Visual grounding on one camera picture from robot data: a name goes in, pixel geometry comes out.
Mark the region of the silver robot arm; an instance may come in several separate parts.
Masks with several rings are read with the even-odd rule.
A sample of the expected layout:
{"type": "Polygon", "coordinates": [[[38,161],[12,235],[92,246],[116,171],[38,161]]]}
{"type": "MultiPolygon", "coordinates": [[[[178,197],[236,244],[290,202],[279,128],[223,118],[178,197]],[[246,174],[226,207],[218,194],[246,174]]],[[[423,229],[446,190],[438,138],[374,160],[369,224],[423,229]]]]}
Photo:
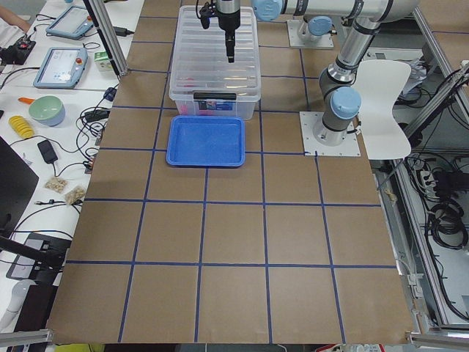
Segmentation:
{"type": "Polygon", "coordinates": [[[358,66],[382,23],[393,22],[409,15],[418,1],[252,1],[256,18],[273,21],[283,14],[338,15],[352,19],[352,28],[341,46],[335,62],[320,74],[320,89],[325,102],[322,119],[313,127],[314,138],[321,144],[337,146],[347,134],[347,128],[358,113],[353,107],[347,117],[339,109],[341,97],[357,98],[351,87],[358,66]]]}
{"type": "MultiPolygon", "coordinates": [[[[286,1],[252,1],[255,16],[261,21],[272,21],[284,13],[286,1]]],[[[235,32],[240,27],[240,1],[207,1],[199,10],[198,18],[204,29],[210,27],[210,19],[217,18],[218,26],[225,33],[228,63],[235,61],[235,32]]],[[[327,16],[316,16],[303,20],[306,28],[300,34],[321,37],[332,29],[332,20],[327,16]]]]}

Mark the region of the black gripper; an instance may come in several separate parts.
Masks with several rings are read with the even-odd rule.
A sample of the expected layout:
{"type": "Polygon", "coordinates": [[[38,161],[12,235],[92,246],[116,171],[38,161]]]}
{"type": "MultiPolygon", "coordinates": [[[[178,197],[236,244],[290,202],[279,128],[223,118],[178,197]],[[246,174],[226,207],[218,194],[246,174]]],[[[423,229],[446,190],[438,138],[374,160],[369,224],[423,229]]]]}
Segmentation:
{"type": "Polygon", "coordinates": [[[235,62],[235,31],[240,26],[240,0],[217,0],[215,8],[218,25],[225,31],[226,57],[235,62]]]}

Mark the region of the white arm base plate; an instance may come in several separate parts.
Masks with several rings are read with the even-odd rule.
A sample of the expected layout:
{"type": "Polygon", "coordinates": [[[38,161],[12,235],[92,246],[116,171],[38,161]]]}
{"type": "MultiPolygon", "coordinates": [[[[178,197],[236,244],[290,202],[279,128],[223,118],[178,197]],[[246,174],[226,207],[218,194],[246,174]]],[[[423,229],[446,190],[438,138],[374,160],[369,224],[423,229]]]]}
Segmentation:
{"type": "Polygon", "coordinates": [[[357,134],[350,121],[344,131],[332,131],[323,125],[321,111],[301,111],[300,127],[305,156],[360,157],[357,134]]]}
{"type": "Polygon", "coordinates": [[[292,48],[333,49],[331,31],[333,22],[327,16],[308,20],[288,20],[289,46],[292,48]]]}

